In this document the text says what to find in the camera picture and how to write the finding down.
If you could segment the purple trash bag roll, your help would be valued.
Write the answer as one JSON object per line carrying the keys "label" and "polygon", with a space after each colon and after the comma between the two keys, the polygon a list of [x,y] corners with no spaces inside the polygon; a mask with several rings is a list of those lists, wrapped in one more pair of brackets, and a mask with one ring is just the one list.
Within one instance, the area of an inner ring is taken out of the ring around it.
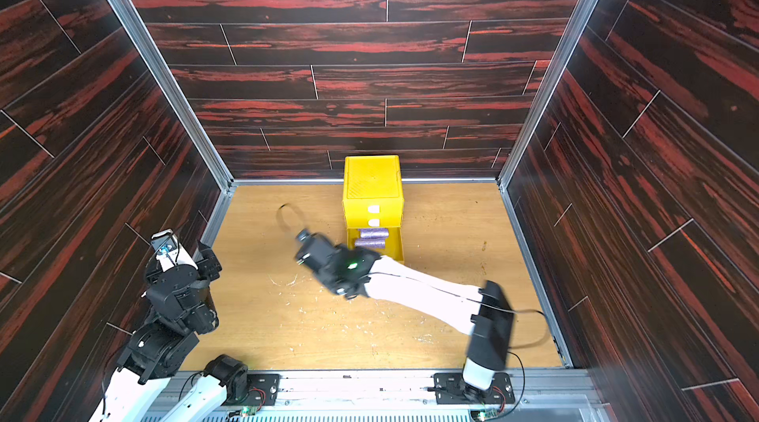
{"label": "purple trash bag roll", "polygon": [[389,237],[388,228],[361,228],[359,230],[361,239],[387,239]]}
{"label": "purple trash bag roll", "polygon": [[354,241],[356,247],[365,247],[371,249],[385,249],[387,240],[385,238],[359,238]]}

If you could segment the yellow plastic drawer box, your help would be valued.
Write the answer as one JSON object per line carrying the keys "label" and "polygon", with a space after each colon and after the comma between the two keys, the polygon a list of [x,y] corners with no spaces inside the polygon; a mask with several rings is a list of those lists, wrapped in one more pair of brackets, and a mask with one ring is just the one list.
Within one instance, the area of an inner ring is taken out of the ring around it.
{"label": "yellow plastic drawer box", "polygon": [[385,249],[371,249],[404,262],[401,224],[404,194],[396,155],[349,156],[344,166],[346,244],[353,249],[361,228],[388,228]]}

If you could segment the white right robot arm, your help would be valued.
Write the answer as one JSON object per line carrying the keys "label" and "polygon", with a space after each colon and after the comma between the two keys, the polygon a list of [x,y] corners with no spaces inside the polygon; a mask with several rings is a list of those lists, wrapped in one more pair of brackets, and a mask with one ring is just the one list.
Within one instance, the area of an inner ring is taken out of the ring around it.
{"label": "white right robot arm", "polygon": [[490,390],[506,369],[515,311],[500,285],[483,287],[444,281],[413,270],[375,250],[334,244],[320,233],[302,230],[295,259],[330,293],[344,299],[389,301],[436,318],[468,336],[463,391],[472,397]]}

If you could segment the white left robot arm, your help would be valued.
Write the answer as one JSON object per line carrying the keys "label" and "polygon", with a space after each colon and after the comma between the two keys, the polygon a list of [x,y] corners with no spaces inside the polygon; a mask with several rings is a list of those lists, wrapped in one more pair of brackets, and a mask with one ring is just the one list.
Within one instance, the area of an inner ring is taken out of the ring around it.
{"label": "white left robot arm", "polygon": [[[170,229],[151,238],[153,255],[145,268],[148,317],[116,360],[114,374],[102,382],[102,401],[92,421],[140,421],[168,387],[199,337],[219,327],[211,282],[221,263],[200,242],[193,258]],[[201,421],[225,404],[250,394],[248,368],[221,355],[200,372],[193,388],[162,417],[164,421]]]}

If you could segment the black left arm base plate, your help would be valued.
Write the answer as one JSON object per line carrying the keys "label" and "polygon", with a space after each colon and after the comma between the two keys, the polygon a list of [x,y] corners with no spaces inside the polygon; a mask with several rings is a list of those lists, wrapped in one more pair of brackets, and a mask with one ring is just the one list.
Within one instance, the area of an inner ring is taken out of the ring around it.
{"label": "black left arm base plate", "polygon": [[209,380],[211,390],[225,397],[222,406],[273,406],[278,397],[280,374],[247,373],[237,374],[218,380],[213,376],[203,377]]}

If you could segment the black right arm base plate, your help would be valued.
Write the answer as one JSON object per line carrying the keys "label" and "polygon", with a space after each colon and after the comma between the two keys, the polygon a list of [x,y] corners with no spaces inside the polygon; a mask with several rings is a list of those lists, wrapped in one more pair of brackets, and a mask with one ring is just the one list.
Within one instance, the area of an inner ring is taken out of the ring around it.
{"label": "black right arm base plate", "polygon": [[516,401],[510,376],[506,373],[496,373],[487,390],[467,384],[462,372],[436,373],[429,392],[434,392],[438,404],[507,405]]}

